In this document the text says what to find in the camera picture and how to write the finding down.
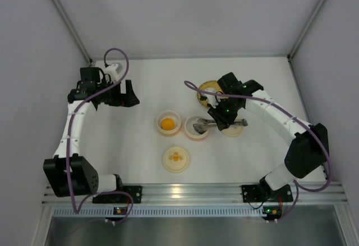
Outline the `stainless steel tongs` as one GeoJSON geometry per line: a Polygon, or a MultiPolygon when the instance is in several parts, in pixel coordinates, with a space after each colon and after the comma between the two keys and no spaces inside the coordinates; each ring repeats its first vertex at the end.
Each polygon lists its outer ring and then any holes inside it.
{"type": "MultiPolygon", "coordinates": [[[[193,129],[199,133],[199,134],[203,134],[205,133],[209,128],[211,127],[217,127],[217,123],[215,122],[215,120],[210,120],[210,119],[204,119],[204,118],[197,118],[196,123],[194,123],[193,125],[193,129]]],[[[235,120],[233,124],[231,124],[231,126],[241,126],[241,127],[247,127],[248,126],[248,122],[246,119],[239,119],[239,120],[235,120]]]]}

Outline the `orange round food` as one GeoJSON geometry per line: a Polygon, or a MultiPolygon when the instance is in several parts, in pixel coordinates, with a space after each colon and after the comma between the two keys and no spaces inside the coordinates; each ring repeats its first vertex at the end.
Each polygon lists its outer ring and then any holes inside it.
{"type": "Polygon", "coordinates": [[[165,118],[160,123],[161,129],[165,131],[171,131],[175,129],[176,123],[172,118],[165,118]]]}

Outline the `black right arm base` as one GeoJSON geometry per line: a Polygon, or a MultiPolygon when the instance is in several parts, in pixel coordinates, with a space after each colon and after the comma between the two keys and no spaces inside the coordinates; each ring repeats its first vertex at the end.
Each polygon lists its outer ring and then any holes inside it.
{"type": "Polygon", "coordinates": [[[293,202],[293,195],[289,184],[277,190],[272,190],[264,178],[256,184],[241,185],[244,203],[255,202],[293,202]]]}

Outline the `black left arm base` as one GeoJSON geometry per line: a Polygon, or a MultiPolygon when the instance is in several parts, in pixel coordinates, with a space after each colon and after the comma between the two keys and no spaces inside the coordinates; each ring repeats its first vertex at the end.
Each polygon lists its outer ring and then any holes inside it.
{"type": "Polygon", "coordinates": [[[92,203],[94,204],[120,204],[131,203],[131,198],[134,204],[141,203],[142,199],[142,186],[140,185],[125,185],[122,193],[102,193],[93,197],[92,203]]]}

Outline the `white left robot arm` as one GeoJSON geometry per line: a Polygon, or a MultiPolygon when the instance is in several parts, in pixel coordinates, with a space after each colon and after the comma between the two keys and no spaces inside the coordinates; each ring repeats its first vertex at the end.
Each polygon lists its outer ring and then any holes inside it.
{"type": "Polygon", "coordinates": [[[120,63],[113,63],[103,69],[80,69],[80,80],[67,96],[67,121],[59,146],[53,157],[43,164],[45,175],[57,197],[123,190],[119,175],[99,175],[85,158],[90,125],[98,106],[129,108],[140,103],[130,80],[125,81],[126,91],[121,92],[118,80],[122,68],[120,63]]]}

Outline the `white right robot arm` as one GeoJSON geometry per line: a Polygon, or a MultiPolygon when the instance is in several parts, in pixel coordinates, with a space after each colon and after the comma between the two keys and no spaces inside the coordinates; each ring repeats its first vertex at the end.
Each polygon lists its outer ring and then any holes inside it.
{"type": "Polygon", "coordinates": [[[230,72],[217,83],[225,97],[208,113],[219,130],[234,125],[238,111],[246,109],[262,119],[288,145],[283,162],[259,181],[259,189],[265,197],[327,162],[328,131],[322,124],[312,125],[290,114],[254,80],[243,83],[230,72]]]}

